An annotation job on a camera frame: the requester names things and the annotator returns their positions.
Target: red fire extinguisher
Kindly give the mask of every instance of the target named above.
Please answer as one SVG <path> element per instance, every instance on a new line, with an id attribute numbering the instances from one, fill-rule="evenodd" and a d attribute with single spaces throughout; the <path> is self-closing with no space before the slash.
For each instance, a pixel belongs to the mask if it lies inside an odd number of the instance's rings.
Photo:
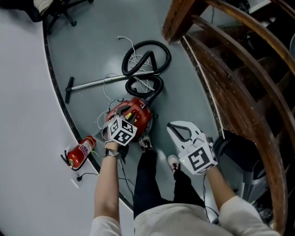
<path id="1" fill-rule="evenodd" d="M 68 154 L 65 151 L 65 158 L 63 155 L 61 155 L 61 158 L 72 168 L 72 170 L 77 171 L 82 167 L 95 145 L 96 140 L 92 136 L 87 136 Z"/>

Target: black chair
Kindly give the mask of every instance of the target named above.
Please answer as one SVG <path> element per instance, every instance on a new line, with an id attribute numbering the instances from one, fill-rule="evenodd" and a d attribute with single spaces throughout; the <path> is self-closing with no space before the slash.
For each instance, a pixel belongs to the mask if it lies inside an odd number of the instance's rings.
<path id="1" fill-rule="evenodd" d="M 25 11 L 33 22 L 43 21 L 48 15 L 52 15 L 53 19 L 46 29 L 46 33 L 49 35 L 51 34 L 51 29 L 54 23 L 61 14 L 65 15 L 73 27 L 76 26 L 77 22 L 73 20 L 67 10 L 86 1 L 93 3 L 94 0 L 78 0 L 71 3 L 70 1 L 71 0 L 54 0 L 50 7 L 42 15 L 40 15 L 37 8 L 35 8 L 33 0 L 0 0 L 0 6 L 6 9 L 19 9 L 21 11 Z"/>

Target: forearm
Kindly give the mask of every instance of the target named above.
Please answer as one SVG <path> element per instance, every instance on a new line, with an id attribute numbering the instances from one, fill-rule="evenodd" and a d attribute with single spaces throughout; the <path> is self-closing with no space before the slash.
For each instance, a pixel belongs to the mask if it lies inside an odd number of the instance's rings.
<path id="1" fill-rule="evenodd" d="M 213 192 L 218 210 L 229 199 L 235 196 L 234 191 L 223 178 L 219 169 L 215 166 L 207 172 L 207 177 Z"/>
<path id="2" fill-rule="evenodd" d="M 107 143 L 106 148 L 117 151 L 118 144 Z M 94 195 L 94 218 L 109 216 L 119 222 L 119 184 L 117 158 L 103 159 Z"/>

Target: black pants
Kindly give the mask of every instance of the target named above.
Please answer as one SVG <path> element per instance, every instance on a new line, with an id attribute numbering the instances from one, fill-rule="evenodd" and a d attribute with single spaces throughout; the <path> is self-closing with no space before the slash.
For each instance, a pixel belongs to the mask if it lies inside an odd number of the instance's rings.
<path id="1" fill-rule="evenodd" d="M 133 214 L 134 219 L 140 213 L 169 203 L 187 203 L 205 207 L 204 201 L 198 196 L 191 185 L 190 178 L 181 170 L 174 173 L 175 188 L 174 200 L 168 201 L 161 198 L 155 179 L 157 153 L 148 150 L 142 154 L 137 167 L 137 177 L 134 190 Z"/>

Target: shirt sleeve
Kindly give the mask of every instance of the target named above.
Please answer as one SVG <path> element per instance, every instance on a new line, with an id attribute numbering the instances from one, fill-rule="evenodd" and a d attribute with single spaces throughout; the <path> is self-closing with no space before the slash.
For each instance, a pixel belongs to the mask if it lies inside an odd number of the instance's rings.
<path id="1" fill-rule="evenodd" d="M 121 236 L 118 221 L 108 216 L 98 216 L 92 221 L 90 236 Z"/>
<path id="2" fill-rule="evenodd" d="M 235 236 L 279 236 L 263 223 L 256 209 L 235 196 L 220 208 L 220 225 Z"/>

